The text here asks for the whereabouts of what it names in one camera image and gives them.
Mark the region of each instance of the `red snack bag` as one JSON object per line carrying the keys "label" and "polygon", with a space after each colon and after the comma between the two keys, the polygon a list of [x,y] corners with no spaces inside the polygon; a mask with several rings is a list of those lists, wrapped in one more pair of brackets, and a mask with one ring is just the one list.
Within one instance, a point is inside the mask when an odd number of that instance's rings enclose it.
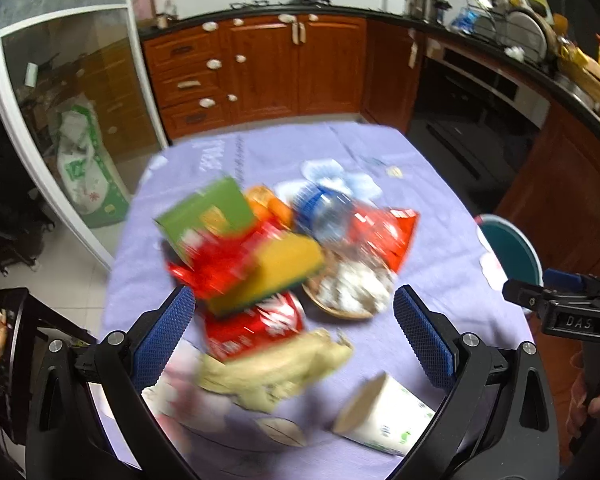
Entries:
{"label": "red snack bag", "polygon": [[282,231],[275,218],[257,221],[250,229],[231,236],[206,230],[190,231],[183,239],[189,268],[167,263],[172,276],[189,285],[196,298],[208,300],[240,283],[254,266],[253,253]]}
{"label": "red snack bag", "polygon": [[404,261],[420,215],[413,209],[378,209],[356,204],[349,240],[369,247],[390,270],[398,272]]}
{"label": "red snack bag", "polygon": [[304,310],[291,292],[282,292],[234,316],[217,319],[203,314],[209,355],[227,361],[304,330]]}

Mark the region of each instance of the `black countertop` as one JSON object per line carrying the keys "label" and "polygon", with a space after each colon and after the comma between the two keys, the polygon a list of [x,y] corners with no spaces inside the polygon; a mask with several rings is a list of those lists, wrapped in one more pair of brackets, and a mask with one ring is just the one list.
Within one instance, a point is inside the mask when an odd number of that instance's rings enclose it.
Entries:
{"label": "black countertop", "polygon": [[245,18],[248,16],[271,16],[278,14],[335,14],[338,16],[355,16],[359,18],[367,18],[378,20],[380,22],[400,25],[402,27],[413,27],[416,30],[425,33],[435,33],[441,40],[445,38],[450,41],[462,44],[467,50],[476,50],[486,56],[493,57],[503,64],[509,66],[514,72],[524,74],[531,81],[535,82],[539,87],[545,89],[557,102],[570,110],[573,115],[578,118],[587,128],[589,128],[595,136],[600,140],[600,117],[592,110],[587,108],[582,101],[574,97],[570,92],[567,92],[563,87],[558,85],[553,79],[538,70],[532,65],[520,63],[515,59],[510,58],[504,53],[502,48],[498,48],[489,43],[485,43],[476,38],[471,38],[461,34],[456,34],[446,28],[436,25],[429,25],[418,20],[405,18],[400,14],[392,14],[382,10],[359,9],[356,7],[339,7],[328,5],[279,5],[267,7],[253,7],[246,9],[226,9],[218,10],[217,12],[209,12],[192,16],[185,20],[171,25],[166,29],[157,27],[139,28],[138,34],[141,41],[159,38],[165,34],[170,34],[185,28],[202,25],[205,22],[220,22],[222,20],[232,20],[234,18]]}

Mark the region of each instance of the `glass door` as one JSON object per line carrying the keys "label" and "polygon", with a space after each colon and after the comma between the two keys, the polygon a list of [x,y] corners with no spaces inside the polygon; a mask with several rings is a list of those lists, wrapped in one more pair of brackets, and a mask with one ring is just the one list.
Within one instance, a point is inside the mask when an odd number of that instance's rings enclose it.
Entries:
{"label": "glass door", "polygon": [[130,0],[0,0],[0,114],[46,200],[110,266],[166,145]]}

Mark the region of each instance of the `human hand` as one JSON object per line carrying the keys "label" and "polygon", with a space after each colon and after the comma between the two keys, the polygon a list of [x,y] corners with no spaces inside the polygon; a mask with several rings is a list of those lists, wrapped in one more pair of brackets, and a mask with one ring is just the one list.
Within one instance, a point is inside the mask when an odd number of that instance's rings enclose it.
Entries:
{"label": "human hand", "polygon": [[569,405],[569,418],[567,419],[567,432],[574,438],[580,437],[580,428],[587,420],[587,415],[593,418],[600,417],[600,396],[592,399],[588,406],[584,405],[587,398],[587,387],[582,371],[582,352],[578,352],[570,359],[572,366],[580,370],[573,386],[571,387],[571,402]]}

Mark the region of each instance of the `yellow sponge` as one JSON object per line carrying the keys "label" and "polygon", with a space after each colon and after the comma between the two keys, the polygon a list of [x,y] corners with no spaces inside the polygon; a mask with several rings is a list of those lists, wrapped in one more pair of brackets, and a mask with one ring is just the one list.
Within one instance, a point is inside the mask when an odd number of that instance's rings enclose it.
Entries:
{"label": "yellow sponge", "polygon": [[318,242],[307,236],[284,233],[264,243],[256,252],[256,267],[246,280],[228,293],[206,302],[215,316],[251,306],[303,282],[324,265]]}

